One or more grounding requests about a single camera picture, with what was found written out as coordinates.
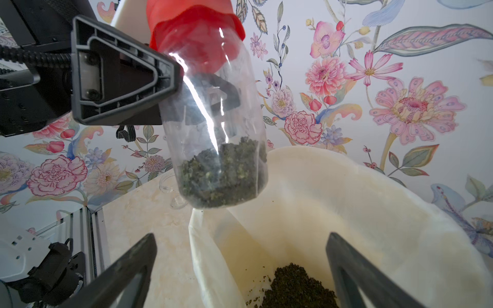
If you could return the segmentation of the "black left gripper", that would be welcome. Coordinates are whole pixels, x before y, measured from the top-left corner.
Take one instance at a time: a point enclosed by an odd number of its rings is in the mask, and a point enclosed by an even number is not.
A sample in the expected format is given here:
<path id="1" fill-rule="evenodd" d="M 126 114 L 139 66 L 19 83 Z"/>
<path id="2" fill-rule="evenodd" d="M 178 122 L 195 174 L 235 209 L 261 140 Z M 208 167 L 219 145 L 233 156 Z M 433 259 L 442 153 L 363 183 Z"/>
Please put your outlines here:
<path id="1" fill-rule="evenodd" d="M 15 46 L 1 60 L 1 135 L 40 130 L 66 114 L 87 126 L 160 125 L 159 104 L 181 66 L 100 23 L 87 1 L 2 1 Z"/>

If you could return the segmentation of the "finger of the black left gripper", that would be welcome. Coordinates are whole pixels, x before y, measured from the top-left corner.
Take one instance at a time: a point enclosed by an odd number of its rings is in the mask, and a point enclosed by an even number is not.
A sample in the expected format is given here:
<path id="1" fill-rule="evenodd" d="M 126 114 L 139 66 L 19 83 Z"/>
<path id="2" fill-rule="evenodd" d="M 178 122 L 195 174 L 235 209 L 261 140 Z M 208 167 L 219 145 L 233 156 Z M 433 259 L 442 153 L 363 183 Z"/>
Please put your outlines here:
<path id="1" fill-rule="evenodd" d="M 207 116 L 222 116 L 241 105 L 241 90 L 216 74 L 199 73 L 183 81 L 188 95 L 184 103 L 186 125 L 198 125 Z"/>

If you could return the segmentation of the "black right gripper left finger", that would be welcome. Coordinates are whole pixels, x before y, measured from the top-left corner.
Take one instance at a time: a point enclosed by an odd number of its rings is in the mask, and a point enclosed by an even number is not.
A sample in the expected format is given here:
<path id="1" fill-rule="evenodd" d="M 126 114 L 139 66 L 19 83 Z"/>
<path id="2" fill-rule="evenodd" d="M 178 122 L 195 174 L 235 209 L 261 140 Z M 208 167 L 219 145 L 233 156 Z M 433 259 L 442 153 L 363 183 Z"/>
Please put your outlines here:
<path id="1" fill-rule="evenodd" d="M 61 307 L 143 307 L 156 255 L 155 236 L 149 233 Z"/>

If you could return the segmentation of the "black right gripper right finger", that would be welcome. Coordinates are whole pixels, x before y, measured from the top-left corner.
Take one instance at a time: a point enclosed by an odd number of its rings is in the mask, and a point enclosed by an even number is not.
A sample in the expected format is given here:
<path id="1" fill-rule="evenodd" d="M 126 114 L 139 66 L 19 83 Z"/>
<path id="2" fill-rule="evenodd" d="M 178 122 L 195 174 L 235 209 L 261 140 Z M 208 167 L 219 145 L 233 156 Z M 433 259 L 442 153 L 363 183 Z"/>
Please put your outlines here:
<path id="1" fill-rule="evenodd" d="M 336 232 L 329 235 L 326 255 L 342 307 L 366 307 L 363 295 L 374 307 L 423 307 Z"/>

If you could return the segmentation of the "red lid tea jar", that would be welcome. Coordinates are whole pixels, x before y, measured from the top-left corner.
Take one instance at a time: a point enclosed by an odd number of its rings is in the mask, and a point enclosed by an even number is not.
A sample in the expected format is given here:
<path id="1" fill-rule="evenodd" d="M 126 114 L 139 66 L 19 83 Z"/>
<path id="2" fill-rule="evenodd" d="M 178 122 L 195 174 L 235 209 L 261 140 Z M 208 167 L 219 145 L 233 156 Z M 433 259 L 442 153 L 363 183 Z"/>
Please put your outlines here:
<path id="1" fill-rule="evenodd" d="M 245 30 L 230 1 L 149 1 L 150 47 L 181 67 L 159 105 L 180 194 L 196 209 L 242 204 L 268 181 L 267 137 Z"/>

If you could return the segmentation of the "cream trash bin with liner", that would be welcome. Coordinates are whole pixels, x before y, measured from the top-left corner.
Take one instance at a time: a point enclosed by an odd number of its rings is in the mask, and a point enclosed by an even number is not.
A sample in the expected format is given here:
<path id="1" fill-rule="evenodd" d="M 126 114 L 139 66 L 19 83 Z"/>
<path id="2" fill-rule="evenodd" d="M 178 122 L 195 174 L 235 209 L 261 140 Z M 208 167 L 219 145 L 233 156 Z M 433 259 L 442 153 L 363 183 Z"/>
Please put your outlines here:
<path id="1" fill-rule="evenodd" d="M 333 290 L 337 233 L 426 307 L 491 307 L 492 275 L 437 206 L 344 155 L 307 146 L 268 154 L 268 183 L 244 204 L 194 210 L 193 268 L 205 307 L 248 307 L 294 263 Z"/>

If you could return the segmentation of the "clear glass tea jar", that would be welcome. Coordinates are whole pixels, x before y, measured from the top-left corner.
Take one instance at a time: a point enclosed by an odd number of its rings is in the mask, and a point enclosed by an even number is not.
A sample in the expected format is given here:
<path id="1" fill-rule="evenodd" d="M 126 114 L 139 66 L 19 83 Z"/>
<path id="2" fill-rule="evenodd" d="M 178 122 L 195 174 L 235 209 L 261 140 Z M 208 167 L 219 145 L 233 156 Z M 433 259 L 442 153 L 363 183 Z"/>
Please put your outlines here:
<path id="1" fill-rule="evenodd" d="M 179 210 L 188 205 L 188 201 L 180 194 L 175 174 L 164 175 L 159 181 L 159 189 L 170 198 L 169 206 Z"/>

